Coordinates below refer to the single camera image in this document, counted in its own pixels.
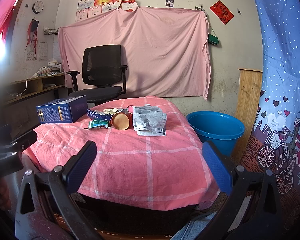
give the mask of black mesh chair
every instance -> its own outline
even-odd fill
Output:
[[[126,93],[126,69],[128,66],[121,65],[121,46],[104,45],[87,48],[83,54],[82,79],[87,85],[97,88],[78,90],[78,71],[67,71],[73,80],[74,92],[70,97],[86,96],[88,103],[96,105],[117,98]],[[123,80],[121,86],[112,86]]]

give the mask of green object hanging on wall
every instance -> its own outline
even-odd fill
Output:
[[[208,36],[208,42],[210,44],[213,44],[213,45],[218,45],[219,44],[219,39],[218,39],[218,37],[209,34],[209,36]]]

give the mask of blue curtain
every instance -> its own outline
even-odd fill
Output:
[[[263,41],[258,112],[242,163],[271,169],[289,229],[300,214],[300,2],[255,0]]]

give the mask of green packet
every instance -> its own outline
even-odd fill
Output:
[[[89,127],[85,129],[101,129],[101,128],[108,128],[108,121],[97,121],[93,120],[89,122]]]

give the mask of bucket rim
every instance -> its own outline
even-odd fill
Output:
[[[237,134],[232,134],[232,135],[219,135],[219,134],[213,134],[213,133],[209,133],[209,132],[205,132],[205,131],[202,131],[196,127],[194,127],[191,123],[190,123],[190,119],[194,116],[197,116],[197,115],[202,115],[202,114],[209,114],[209,113],[215,113],[219,116],[223,116],[223,117],[226,117],[226,118],[230,118],[232,120],[234,120],[238,126],[240,127],[240,130],[241,132],[237,133]],[[243,134],[244,134],[244,131],[245,131],[245,127],[244,127],[244,124],[237,118],[229,115],[229,114],[223,114],[223,113],[220,113],[220,112],[215,112],[215,111],[196,111],[196,112],[192,112],[190,114],[188,114],[186,116],[186,119],[188,120],[190,126],[194,129],[194,131],[199,134],[199,135],[202,135],[202,136],[205,136],[205,137],[208,137],[208,138],[211,138],[211,139],[218,139],[218,140],[234,140],[234,139],[238,139],[240,138]]]

